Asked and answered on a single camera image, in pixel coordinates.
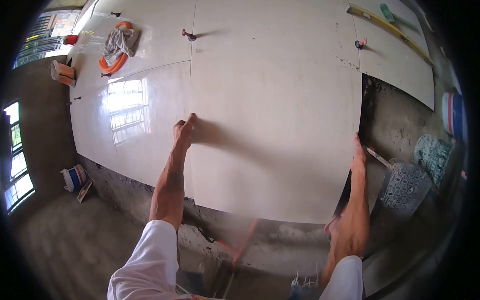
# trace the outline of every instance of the white ceramic tile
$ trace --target white ceramic tile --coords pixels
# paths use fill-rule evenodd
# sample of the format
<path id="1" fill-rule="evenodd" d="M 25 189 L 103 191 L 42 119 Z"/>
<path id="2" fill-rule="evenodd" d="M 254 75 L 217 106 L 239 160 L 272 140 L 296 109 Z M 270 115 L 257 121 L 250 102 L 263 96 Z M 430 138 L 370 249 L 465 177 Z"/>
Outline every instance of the white ceramic tile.
<path id="1" fill-rule="evenodd" d="M 351 0 L 368 11 L 383 18 L 380 3 L 386 3 L 393 13 L 411 21 L 420 32 L 397 24 L 399 29 L 412 38 L 428 53 L 427 43 L 415 14 L 399 0 Z M 357 36 L 367 37 L 367 46 L 359 51 L 360 71 L 379 78 L 415 97 L 435 109 L 432 68 L 404 42 L 385 30 L 358 17 L 353 17 Z"/>
<path id="2" fill-rule="evenodd" d="M 71 98 L 107 84 L 109 78 L 100 77 L 103 71 L 98 65 L 102 57 L 101 45 L 121 21 L 130 22 L 141 33 L 135 56 L 128 58 L 111 79 L 190 60 L 191 42 L 181 31 L 183 28 L 192 30 L 194 9 L 195 0 L 100 0 L 71 51 L 72 66 L 77 73 L 77 85 L 71 89 Z M 117 18 L 110 12 L 121 12 L 121 16 Z"/>
<path id="3" fill-rule="evenodd" d="M 82 96 L 71 105 L 77 152 L 115 172 L 155 186 L 185 120 L 190 62 L 140 72 Z M 185 194 L 193 198 L 190 158 Z"/>
<path id="4" fill-rule="evenodd" d="M 361 73 L 343 1 L 198 0 L 195 203 L 326 223 L 358 130 Z"/>

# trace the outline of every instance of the plastic bucket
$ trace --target plastic bucket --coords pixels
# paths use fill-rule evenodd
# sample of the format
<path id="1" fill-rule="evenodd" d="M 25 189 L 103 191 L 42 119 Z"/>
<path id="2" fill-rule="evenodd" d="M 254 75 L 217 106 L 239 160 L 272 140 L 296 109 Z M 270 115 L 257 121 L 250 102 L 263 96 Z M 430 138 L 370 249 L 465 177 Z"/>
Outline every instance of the plastic bucket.
<path id="1" fill-rule="evenodd" d="M 52 79 L 60 83 L 75 87 L 75 70 L 72 67 L 58 63 L 56 60 L 52 61 L 51 65 Z"/>
<path id="2" fill-rule="evenodd" d="M 82 165 L 75 165 L 70 169 L 63 169 L 60 172 L 63 175 L 66 186 L 63 188 L 69 192 L 82 187 L 87 182 L 87 176 Z"/>
<path id="3" fill-rule="evenodd" d="M 67 36 L 63 42 L 65 45 L 75 45 L 77 42 L 78 36 Z"/>
<path id="4" fill-rule="evenodd" d="M 462 95 L 444 93 L 442 97 L 442 120 L 446 132 L 465 144 L 468 143 L 467 117 Z"/>

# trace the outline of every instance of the blue and white bucket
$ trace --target blue and white bucket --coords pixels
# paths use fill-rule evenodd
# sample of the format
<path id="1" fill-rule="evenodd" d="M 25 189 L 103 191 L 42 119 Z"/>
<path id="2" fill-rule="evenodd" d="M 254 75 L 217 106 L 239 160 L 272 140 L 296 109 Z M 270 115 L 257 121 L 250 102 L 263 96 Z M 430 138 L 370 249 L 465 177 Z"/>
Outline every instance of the blue and white bucket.
<path id="1" fill-rule="evenodd" d="M 69 192 L 73 192 L 75 189 L 82 187 L 87 182 L 87 176 L 85 175 L 85 170 L 82 165 L 75 165 L 70 169 L 63 169 L 60 172 L 65 179 L 65 184 L 63 188 Z"/>
<path id="2" fill-rule="evenodd" d="M 468 144 L 467 117 L 462 95 L 444 93 L 442 120 L 446 132 Z"/>

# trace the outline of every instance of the rag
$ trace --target rag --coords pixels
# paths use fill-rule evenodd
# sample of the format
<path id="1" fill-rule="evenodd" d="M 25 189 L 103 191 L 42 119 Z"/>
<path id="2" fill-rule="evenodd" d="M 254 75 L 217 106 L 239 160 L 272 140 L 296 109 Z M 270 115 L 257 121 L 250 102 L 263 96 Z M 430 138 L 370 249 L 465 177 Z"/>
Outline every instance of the rag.
<path id="1" fill-rule="evenodd" d="M 138 30 L 128 29 L 125 26 L 113 28 L 102 47 L 102 54 L 107 66 L 111 67 L 122 53 L 126 53 L 129 57 L 134 56 L 135 53 L 131 48 L 137 40 L 138 34 Z"/>

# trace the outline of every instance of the white shirt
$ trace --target white shirt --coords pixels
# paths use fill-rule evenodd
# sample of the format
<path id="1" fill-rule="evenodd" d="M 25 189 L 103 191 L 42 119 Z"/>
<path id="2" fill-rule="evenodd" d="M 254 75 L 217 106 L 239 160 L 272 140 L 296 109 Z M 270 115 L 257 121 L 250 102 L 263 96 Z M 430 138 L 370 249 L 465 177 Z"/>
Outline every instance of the white shirt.
<path id="1" fill-rule="evenodd" d="M 174 227 L 165 221 L 150 221 L 125 266 L 113 273 L 107 297 L 109 300 L 207 299 L 191 294 L 177 295 L 178 268 Z M 361 259 L 347 256 L 336 265 L 319 300 L 360 300 L 362 288 Z"/>

